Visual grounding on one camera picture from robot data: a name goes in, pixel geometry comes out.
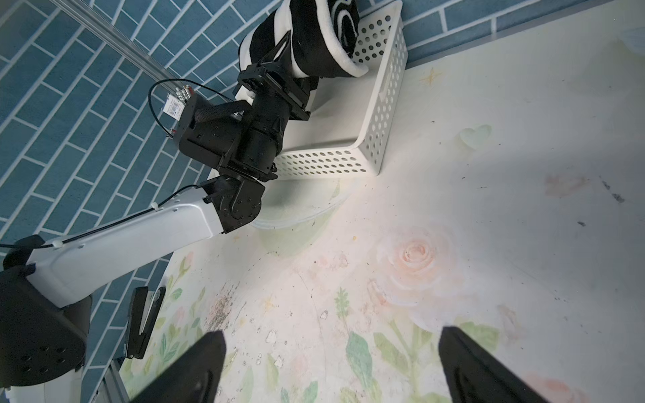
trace rolled towel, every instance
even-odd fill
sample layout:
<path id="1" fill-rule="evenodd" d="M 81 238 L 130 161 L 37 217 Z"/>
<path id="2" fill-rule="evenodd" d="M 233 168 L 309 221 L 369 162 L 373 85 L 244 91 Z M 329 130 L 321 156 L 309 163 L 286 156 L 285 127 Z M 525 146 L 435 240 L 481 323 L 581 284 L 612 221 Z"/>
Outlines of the rolled towel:
<path id="1" fill-rule="evenodd" d="M 259 61 L 291 31 L 290 71 L 295 78 L 360 77 L 367 66 L 350 59 L 358 22 L 354 0 L 284 0 L 240 44 L 240 70 Z"/>

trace label sticker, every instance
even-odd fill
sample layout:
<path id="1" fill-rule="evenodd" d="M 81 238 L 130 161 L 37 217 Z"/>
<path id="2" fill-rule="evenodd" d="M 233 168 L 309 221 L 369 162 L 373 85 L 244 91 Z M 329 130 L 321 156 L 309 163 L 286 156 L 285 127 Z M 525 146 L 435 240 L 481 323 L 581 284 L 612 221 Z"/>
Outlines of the label sticker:
<path id="1" fill-rule="evenodd" d="M 163 112 L 172 116 L 173 119 L 178 121 L 181 118 L 181 112 L 184 111 L 184 104 L 176 97 L 168 94 L 166 104 L 163 106 Z"/>

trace black cable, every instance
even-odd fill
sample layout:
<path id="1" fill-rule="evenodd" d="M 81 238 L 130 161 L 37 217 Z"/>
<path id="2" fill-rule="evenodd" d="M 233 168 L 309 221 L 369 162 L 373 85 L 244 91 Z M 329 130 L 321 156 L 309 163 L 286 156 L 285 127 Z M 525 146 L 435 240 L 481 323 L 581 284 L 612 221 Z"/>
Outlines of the black cable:
<path id="1" fill-rule="evenodd" d="M 172 198 L 173 198 L 173 197 L 175 197 L 177 194 L 181 193 L 182 191 L 184 191 L 184 190 L 186 190 L 186 189 L 188 189 L 188 188 L 199 188 L 199 186 L 198 186 L 198 185 L 196 185 L 196 184 L 189 184 L 189 185 L 186 185 L 186 186 L 184 186 L 183 188 L 181 188 L 181 189 L 177 190 L 175 193 L 173 193 L 173 194 L 171 194 L 170 196 L 168 196 L 166 199 L 164 199 L 164 201 L 162 201 L 161 203 L 159 203 L 159 206 L 160 206 L 160 207 L 161 207 L 161 206 L 163 206 L 163 205 L 164 205 L 164 204 L 166 204 L 170 199 L 172 199 Z M 138 216 L 143 215 L 143 214 L 145 214 L 145 213 L 150 213 L 150 212 L 151 212 L 151 211 L 153 211 L 153 210 L 154 210 L 153 208 L 148 208 L 147 210 L 143 210 L 143 211 L 140 211 L 140 212 L 138 212 L 138 213 L 136 213 L 136 214 L 129 215 L 129 216 L 127 216 L 127 217 L 125 217 L 125 218 L 123 218 L 123 219 L 120 219 L 120 220 L 118 220 L 118 221 L 111 222 L 110 224 L 107 224 L 106 226 L 99 227 L 99 228 L 94 228 L 94 229 L 93 229 L 93 230 L 91 230 L 91 231 L 88 231 L 88 232 L 85 232 L 85 233 L 82 233 L 82 234 L 79 234 L 79 235 L 75 235 L 75 236 L 73 236 L 73 237 L 71 237 L 71 238 L 65 239 L 65 240 L 63 241 L 63 244 L 66 244 L 66 243 L 69 243 L 69 242 L 73 242 L 73 241 L 76 241 L 76 240 L 78 240 L 78 239 L 81 239 L 81 238 L 87 237 L 87 236 L 89 236 L 89 235 L 95 234 L 95 233 L 97 233 L 97 232 L 107 230 L 108 228 L 112 228 L 112 227 L 117 226 L 117 225 L 119 225 L 119 224 L 123 224 L 123 223 L 124 223 L 124 222 L 126 222 L 126 221 L 129 221 L 129 220 L 132 220 L 132 219 L 134 219 L 134 218 L 137 218 Z M 52 245 L 52 244 L 45 244 L 45 245 L 40 245 L 40 246 L 24 246 L 24 245 L 0 244 L 0 248 L 11 248 L 11 249 L 45 249 L 45 248 L 51 248 L 52 246 L 54 246 L 54 245 Z"/>
<path id="2" fill-rule="evenodd" d="M 196 81 L 192 81 L 192 80 L 188 80 L 188 79 L 165 79 L 165 80 L 159 80 L 159 81 L 157 81 L 157 82 L 156 82 L 156 83 L 154 83 L 154 84 L 150 87 L 150 89 L 148 90 L 148 106 L 150 107 L 150 112 L 152 113 L 152 117 L 153 117 L 153 118 L 155 118 L 155 122 L 157 122 L 157 124 L 158 124 L 162 129 L 163 129 L 163 131 L 164 131 L 164 132 L 166 132 L 167 136 L 168 136 L 168 137 L 170 137 L 170 138 L 172 138 L 172 137 L 173 137 L 173 135 L 172 135 L 172 134 L 170 134 L 170 132 L 169 132 L 169 131 L 168 131 L 168 130 L 163 126 L 163 124 L 161 124 L 161 121 L 160 121 L 160 120 L 159 120 L 159 118 L 157 117 L 157 114 L 155 113 L 154 108 L 152 108 L 152 92 L 154 91 L 154 89 L 155 89 L 155 87 L 156 87 L 157 85 L 159 85 L 159 84 L 163 84 L 163 83 L 167 83 L 168 81 L 186 81 L 187 83 L 191 83 L 191 84 L 194 84 L 194 85 L 198 85 L 198 86 L 200 86 L 200 87 L 202 87 L 202 88 L 206 88 L 207 90 L 209 90 L 209 91 L 212 91 L 212 92 L 216 93 L 217 95 L 219 95 L 219 96 L 221 96 L 221 97 L 223 97 L 223 98 L 225 98 L 225 99 L 229 100 L 230 102 L 233 102 L 233 100 L 232 100 L 232 99 L 230 99 L 229 97 L 227 97 L 227 96 L 226 96 L 226 95 L 224 95 L 223 93 L 221 93 L 221 92 L 219 92 L 219 91 L 215 91 L 213 88 L 207 87 L 207 86 L 205 86 L 205 85 L 203 85 L 203 84 L 199 84 L 199 83 L 197 83 Z"/>

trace white plastic basket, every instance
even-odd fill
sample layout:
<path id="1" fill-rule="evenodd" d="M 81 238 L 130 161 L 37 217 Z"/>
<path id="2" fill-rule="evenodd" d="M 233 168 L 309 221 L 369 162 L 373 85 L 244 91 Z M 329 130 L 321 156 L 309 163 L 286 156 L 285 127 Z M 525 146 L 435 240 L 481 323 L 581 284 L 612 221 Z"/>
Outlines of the white plastic basket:
<path id="1" fill-rule="evenodd" d="M 309 121 L 287 124 L 275 158 L 279 179 L 379 174 L 408 60 L 401 6 L 397 0 L 361 19 L 352 57 L 370 71 L 320 80 Z"/>

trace floral table surface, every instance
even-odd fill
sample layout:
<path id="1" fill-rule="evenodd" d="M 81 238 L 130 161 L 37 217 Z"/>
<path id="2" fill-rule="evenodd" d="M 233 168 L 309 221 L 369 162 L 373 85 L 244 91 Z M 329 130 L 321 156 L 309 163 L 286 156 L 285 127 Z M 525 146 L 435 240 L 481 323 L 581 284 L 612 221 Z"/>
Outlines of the floral table surface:
<path id="1" fill-rule="evenodd" d="M 407 70 L 378 177 L 269 183 L 253 225 L 177 251 L 148 351 L 121 369 L 130 396 L 222 329 L 216 402 L 447 403 L 451 324 L 553 403 L 639 401 L 645 164 L 615 156 L 644 145 L 645 97 L 623 84 L 645 68 L 611 50 L 626 3 L 642 8 Z M 587 66 L 603 46 L 616 57 Z"/>

